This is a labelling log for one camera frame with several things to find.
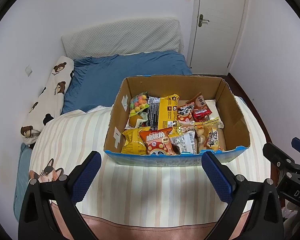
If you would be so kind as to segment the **white grey snack packet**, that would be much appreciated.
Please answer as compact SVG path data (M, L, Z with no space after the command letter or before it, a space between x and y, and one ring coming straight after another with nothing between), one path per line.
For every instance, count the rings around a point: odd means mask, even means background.
M177 151L179 153L190 153L190 154L196 154L197 153L197 147L195 143L195 132L194 131L188 131L186 133L183 133L181 135L176 135L173 137L170 137L172 145L175 146Z

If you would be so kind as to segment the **colourful candy ball bag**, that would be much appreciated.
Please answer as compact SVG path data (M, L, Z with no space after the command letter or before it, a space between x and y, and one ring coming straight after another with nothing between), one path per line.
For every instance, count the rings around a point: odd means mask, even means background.
M148 106L148 92L142 92L131 99L129 109L131 113L139 113Z

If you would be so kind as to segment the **dark red snack packet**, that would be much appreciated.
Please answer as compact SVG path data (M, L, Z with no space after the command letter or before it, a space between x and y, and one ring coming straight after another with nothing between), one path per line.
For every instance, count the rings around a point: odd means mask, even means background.
M193 103L192 116L195 122L208 120L209 116L212 114L212 111L205 102L202 93L198 93L194 98L186 102L186 104L191 103Z

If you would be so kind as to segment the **bear print pillow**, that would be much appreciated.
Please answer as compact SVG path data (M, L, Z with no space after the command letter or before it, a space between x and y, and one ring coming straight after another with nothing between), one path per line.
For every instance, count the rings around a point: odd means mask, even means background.
M24 144L34 144L45 125L61 115L64 96L73 75L74 61L66 56L61 56L52 68L43 91L20 128Z

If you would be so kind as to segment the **white door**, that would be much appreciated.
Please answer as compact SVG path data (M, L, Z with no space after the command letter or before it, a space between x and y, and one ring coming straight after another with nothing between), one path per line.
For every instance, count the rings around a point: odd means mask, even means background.
M187 64L193 74L226 75L241 40L249 0L194 0ZM210 22L198 27L200 14Z

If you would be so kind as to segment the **striped cream quilt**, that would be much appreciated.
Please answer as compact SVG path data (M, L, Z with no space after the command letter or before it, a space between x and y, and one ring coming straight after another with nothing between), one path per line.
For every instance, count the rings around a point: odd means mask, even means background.
M47 124L32 151L30 170L40 173L53 161L54 168L69 174L91 151L102 153L110 114L111 108L99 106ZM215 222L226 204L201 166L126 166L102 154L102 166L77 208L117 224L175 227Z

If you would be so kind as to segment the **yellow chip bag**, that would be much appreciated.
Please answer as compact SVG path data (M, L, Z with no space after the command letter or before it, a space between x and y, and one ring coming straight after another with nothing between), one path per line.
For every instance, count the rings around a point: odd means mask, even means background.
M137 155L146 155L147 150L145 143L140 137L139 133L143 131L149 131L150 127L141 127L127 129L123 132L125 137L125 144L122 147L121 153L123 154L137 154Z

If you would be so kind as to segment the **wall socket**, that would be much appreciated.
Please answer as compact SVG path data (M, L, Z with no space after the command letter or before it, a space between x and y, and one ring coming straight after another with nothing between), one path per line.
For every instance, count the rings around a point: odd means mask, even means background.
M25 68L25 73L26 73L26 75L27 75L28 77L32 74L32 68L30 67L30 65L28 65L28 66Z

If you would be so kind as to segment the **orange cartoon snack bag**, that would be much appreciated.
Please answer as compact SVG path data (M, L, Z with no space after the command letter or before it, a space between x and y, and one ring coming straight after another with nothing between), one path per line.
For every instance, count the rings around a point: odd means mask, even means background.
M163 128L156 131L141 131L140 138L146 145L149 155L176 155L169 137L172 128Z

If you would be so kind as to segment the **panda snack packet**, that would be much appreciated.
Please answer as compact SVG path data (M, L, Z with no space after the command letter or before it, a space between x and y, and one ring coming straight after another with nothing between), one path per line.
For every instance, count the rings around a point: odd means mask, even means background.
M192 112L194 110L194 104L185 104L183 106L178 107L177 109L177 118L179 121L179 124L181 126L190 126L193 124L194 119L192 116Z

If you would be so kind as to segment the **grey headboard cushion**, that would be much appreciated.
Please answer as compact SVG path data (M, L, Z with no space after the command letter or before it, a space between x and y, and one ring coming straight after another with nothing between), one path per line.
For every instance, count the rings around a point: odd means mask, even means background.
M183 52L175 18L136 18L96 25L61 37L67 57L104 57L154 51Z

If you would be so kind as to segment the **yellow biscuit bag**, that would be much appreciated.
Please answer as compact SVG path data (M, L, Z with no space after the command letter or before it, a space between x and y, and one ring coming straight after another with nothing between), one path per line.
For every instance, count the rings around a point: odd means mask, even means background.
M225 141L219 128L219 119L214 118L209 121L195 122L194 128L198 140L198 151L226 150Z

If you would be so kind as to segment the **big yellow black bag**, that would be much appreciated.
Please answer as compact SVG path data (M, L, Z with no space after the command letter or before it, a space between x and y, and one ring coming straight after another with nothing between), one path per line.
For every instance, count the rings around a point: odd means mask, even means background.
M177 94L161 98L149 96L149 107L146 109L146 113L148 115L146 126L149 126L151 130L159 130L168 127L177 129L178 101L179 96Z

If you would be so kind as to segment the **blue bed sheet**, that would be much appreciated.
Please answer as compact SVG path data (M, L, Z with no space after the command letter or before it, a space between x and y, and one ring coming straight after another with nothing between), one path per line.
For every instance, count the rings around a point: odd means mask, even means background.
M183 55L175 51L75 60L74 75L66 91L61 115L75 110L89 112L99 106L112 109L123 79L129 76L189 75L190 72ZM25 144L21 146L14 199L15 217L20 216L33 149Z

